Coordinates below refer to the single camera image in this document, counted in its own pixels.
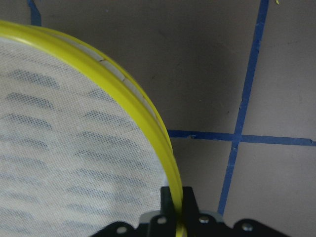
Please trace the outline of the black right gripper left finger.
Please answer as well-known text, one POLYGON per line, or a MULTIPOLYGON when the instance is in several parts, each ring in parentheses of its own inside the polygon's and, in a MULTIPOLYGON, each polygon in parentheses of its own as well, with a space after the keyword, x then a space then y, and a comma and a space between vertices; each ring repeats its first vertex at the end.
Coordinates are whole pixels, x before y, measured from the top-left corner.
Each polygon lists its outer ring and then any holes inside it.
POLYGON ((167 221, 175 222, 177 220, 169 186, 163 186, 160 189, 160 214, 164 216, 167 221))

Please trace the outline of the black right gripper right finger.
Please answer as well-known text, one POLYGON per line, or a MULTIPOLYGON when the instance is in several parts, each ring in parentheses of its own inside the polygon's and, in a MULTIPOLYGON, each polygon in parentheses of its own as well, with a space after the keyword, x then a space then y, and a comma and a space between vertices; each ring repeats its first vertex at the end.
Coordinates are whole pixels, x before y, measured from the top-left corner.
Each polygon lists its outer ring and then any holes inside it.
POLYGON ((199 208, 192 187, 183 187, 182 216, 184 222, 198 222, 199 208))

